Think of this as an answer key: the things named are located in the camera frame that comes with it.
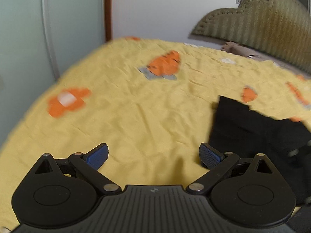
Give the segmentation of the black trousers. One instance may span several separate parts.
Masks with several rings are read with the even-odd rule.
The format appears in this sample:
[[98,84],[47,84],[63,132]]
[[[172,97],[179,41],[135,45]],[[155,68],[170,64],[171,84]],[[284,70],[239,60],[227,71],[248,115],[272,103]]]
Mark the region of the black trousers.
[[219,97],[208,144],[221,153],[231,151],[241,158],[265,154],[275,165],[301,205],[310,198],[310,175],[288,175],[287,155],[310,141],[302,122],[276,120],[231,98]]

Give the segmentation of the yellow carrot print quilt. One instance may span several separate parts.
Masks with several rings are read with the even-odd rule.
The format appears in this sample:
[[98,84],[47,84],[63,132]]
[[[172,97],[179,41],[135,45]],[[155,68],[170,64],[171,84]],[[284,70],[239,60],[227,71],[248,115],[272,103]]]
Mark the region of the yellow carrot print quilt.
[[18,225],[12,195],[43,153],[106,143],[100,171],[118,185],[188,185],[204,174],[198,147],[219,96],[241,100],[246,87],[257,94],[252,110],[310,125],[310,79],[276,62],[151,39],[103,45],[38,98],[2,146],[1,225]]

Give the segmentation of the grey brown bed sheet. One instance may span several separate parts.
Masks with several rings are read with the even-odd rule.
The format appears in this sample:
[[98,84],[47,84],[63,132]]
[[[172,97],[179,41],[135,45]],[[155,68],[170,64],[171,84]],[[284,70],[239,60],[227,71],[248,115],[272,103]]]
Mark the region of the grey brown bed sheet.
[[232,53],[234,55],[239,55],[239,56],[243,56],[246,58],[254,59],[256,61],[263,62],[263,61],[271,60],[275,62],[281,68],[290,70],[296,75],[303,75],[305,79],[310,79],[310,73],[307,73],[304,70],[301,70],[300,68],[292,65],[291,63],[288,63],[282,59],[273,57],[266,53],[260,52],[253,48],[249,48],[242,44],[225,41],[225,40],[217,39],[217,38],[193,35],[193,34],[189,34],[188,39],[191,39],[191,43],[197,46],[204,46],[204,47],[214,48],[217,50],[222,50],[228,53]]

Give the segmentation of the olive padded headboard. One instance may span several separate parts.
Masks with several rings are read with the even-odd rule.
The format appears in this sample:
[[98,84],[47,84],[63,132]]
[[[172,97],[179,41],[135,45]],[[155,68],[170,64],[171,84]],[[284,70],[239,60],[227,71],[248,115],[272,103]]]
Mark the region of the olive padded headboard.
[[232,41],[310,73],[310,13],[298,0],[243,0],[206,14],[193,35]]

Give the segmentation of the frosted floral glass door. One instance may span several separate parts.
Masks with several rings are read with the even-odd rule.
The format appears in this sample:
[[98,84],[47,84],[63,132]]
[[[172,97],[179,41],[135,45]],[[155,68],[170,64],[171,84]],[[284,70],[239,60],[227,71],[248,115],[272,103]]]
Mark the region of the frosted floral glass door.
[[1,0],[1,141],[39,95],[104,42],[103,0]]

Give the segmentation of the brown wooden door frame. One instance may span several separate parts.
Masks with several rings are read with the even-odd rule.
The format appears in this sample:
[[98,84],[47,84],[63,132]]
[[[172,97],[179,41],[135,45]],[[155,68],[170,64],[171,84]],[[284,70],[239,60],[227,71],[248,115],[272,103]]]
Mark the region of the brown wooden door frame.
[[104,26],[105,26],[105,40],[107,42],[112,40],[112,0],[104,1]]

